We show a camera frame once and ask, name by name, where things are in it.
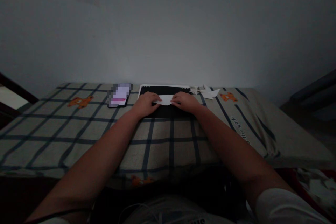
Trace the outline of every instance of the white sleeve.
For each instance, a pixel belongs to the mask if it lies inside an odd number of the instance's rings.
[[[330,223],[299,196],[279,188],[262,192],[257,199],[255,212],[261,224]]]

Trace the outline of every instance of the cloth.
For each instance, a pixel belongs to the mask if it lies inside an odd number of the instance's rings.
[[[268,189],[261,193],[257,199],[255,211],[261,224],[330,223],[299,196],[278,188]],[[43,224],[56,223],[63,224],[64,220],[54,218],[43,222]],[[164,196],[141,204],[124,222],[124,224],[130,223],[232,224],[233,222],[208,214],[185,198]]]
[[[136,102],[139,85],[126,107],[108,108],[112,86],[64,83],[2,129],[1,175],[61,178]],[[254,89],[222,87],[213,100],[195,97],[274,167],[329,168],[333,162],[321,143]],[[212,165],[220,162],[197,120],[144,118],[108,186],[178,180]]]

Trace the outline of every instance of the white wall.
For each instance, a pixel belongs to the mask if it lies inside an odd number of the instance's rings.
[[[255,87],[277,105],[336,66],[336,0],[1,0],[0,71],[61,82]]]

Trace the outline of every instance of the white cable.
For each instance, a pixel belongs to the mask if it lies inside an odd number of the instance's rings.
[[[135,205],[141,205],[141,206],[145,206],[145,207],[147,207],[147,208],[150,210],[150,212],[152,213],[152,215],[154,216],[154,218],[155,218],[155,220],[157,221],[157,223],[158,223],[158,224],[161,224],[161,223],[159,222],[159,220],[157,219],[157,217],[155,216],[155,214],[154,214],[154,212],[152,211],[152,209],[151,209],[149,206],[147,206],[146,204],[142,204],[142,203],[136,203],[136,204],[130,205],[130,206],[128,206],[128,207],[125,207],[124,210],[123,210],[123,211],[120,213],[120,215],[119,215],[118,224],[120,223],[120,218],[121,218],[121,215],[123,214],[123,212],[124,212],[127,208],[133,207],[133,206],[135,206]]]

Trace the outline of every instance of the table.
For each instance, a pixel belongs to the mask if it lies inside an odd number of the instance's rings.
[[[0,131],[2,176],[61,178],[137,100],[134,85],[124,108],[108,108],[112,84],[64,83]],[[87,106],[68,106],[93,96]],[[215,99],[196,99],[240,134],[272,166],[329,169],[332,154],[275,105],[251,88],[220,88]],[[220,165],[193,118],[144,118],[108,186],[182,177]]]

